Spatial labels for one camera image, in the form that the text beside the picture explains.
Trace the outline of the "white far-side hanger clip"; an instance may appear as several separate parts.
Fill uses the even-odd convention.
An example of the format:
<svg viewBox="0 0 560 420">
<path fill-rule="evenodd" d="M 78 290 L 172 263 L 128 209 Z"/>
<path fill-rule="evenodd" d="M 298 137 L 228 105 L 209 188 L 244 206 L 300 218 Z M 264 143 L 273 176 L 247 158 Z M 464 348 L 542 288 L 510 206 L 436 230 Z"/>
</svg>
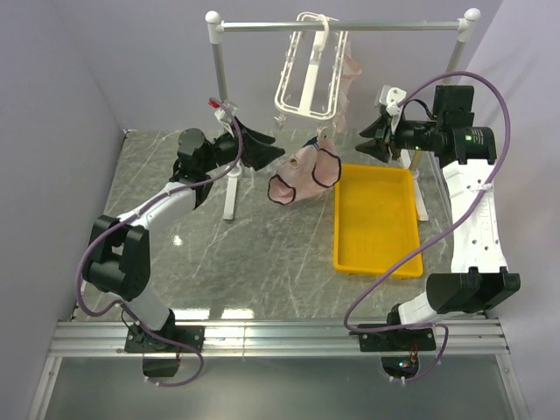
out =
<svg viewBox="0 0 560 420">
<path fill-rule="evenodd" d="M 331 126 L 322 126 L 317 129 L 317 139 L 318 142 L 322 142 L 326 139 L 331 140 L 333 134 L 333 128 Z"/>
</svg>

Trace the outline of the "white near-corner hanger clip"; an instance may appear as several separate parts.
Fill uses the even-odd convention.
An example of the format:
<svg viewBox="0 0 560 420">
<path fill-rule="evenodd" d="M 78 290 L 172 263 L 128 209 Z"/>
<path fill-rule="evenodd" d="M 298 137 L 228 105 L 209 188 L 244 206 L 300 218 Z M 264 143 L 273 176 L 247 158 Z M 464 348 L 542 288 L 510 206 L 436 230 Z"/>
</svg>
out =
<svg viewBox="0 0 560 420">
<path fill-rule="evenodd" d="M 275 116 L 274 120 L 276 122 L 276 128 L 278 130 L 281 130 L 284 127 L 284 124 L 285 124 L 285 121 L 286 121 L 286 115 L 281 114 L 281 115 Z"/>
</svg>

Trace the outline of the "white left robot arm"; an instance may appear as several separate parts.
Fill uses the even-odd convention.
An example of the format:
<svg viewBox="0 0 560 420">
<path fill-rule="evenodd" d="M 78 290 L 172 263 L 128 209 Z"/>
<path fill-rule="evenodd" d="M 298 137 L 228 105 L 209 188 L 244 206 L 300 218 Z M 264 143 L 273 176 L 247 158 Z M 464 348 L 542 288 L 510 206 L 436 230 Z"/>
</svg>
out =
<svg viewBox="0 0 560 420">
<path fill-rule="evenodd" d="M 145 380 L 172 387 L 185 354 L 202 356 L 205 328 L 178 325 L 174 311 L 150 286 L 153 239 L 176 219 L 200 207 L 215 179 L 211 171 L 232 171 L 238 164 L 256 171 L 285 153 L 275 138 L 245 127 L 238 119 L 231 130 L 208 140 L 190 128 L 178 137 L 177 158 L 161 192 L 118 217 L 100 216 L 93 224 L 78 284 L 89 283 L 115 297 L 130 320 L 124 350 L 143 355 Z"/>
</svg>

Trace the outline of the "white plastic clip hanger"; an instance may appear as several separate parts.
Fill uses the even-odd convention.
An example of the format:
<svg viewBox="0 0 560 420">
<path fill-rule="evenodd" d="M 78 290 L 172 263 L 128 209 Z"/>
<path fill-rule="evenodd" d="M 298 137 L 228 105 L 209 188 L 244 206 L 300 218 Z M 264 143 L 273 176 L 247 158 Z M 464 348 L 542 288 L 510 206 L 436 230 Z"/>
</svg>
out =
<svg viewBox="0 0 560 420">
<path fill-rule="evenodd" d="M 335 18 L 310 11 L 299 13 L 297 21 L 320 27 L 290 35 L 274 104 L 283 115 L 330 122 L 340 103 L 348 32 L 333 28 Z"/>
</svg>

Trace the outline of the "white pink underwear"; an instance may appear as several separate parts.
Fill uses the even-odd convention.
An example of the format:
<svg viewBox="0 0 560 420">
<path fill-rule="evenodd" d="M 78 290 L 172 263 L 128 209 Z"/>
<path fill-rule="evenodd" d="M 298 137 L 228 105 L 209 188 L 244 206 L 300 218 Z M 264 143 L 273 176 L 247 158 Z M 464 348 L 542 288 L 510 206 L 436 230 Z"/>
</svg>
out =
<svg viewBox="0 0 560 420">
<path fill-rule="evenodd" d="M 346 49 L 342 72 L 339 84 L 338 108 L 335 117 L 332 120 L 332 126 L 337 134 L 342 133 L 346 128 L 346 113 L 349 106 L 348 92 L 356 78 L 362 73 L 361 65 L 354 60 L 352 55 L 352 45 L 350 41 L 346 42 Z"/>
</svg>

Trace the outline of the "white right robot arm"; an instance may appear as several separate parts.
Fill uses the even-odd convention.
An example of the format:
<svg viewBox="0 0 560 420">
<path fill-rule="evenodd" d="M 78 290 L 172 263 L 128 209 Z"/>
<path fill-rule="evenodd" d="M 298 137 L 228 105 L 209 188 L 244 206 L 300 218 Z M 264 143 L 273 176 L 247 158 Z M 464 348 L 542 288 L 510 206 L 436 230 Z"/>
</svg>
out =
<svg viewBox="0 0 560 420">
<path fill-rule="evenodd" d="M 377 99 L 379 117 L 360 133 L 366 141 L 357 151 L 383 162 L 402 150 L 433 153 L 451 203 L 450 272 L 429 275 L 424 292 L 396 304 L 386 325 L 359 327 L 363 339 L 386 339 L 390 352 L 415 348 L 420 331 L 432 331 L 444 315 L 492 310 L 521 288 L 499 238 L 491 177 L 502 158 L 493 131 L 473 124 L 473 96 L 472 86 L 438 85 L 427 120 L 412 121 L 404 116 L 405 91 L 385 86 Z"/>
</svg>

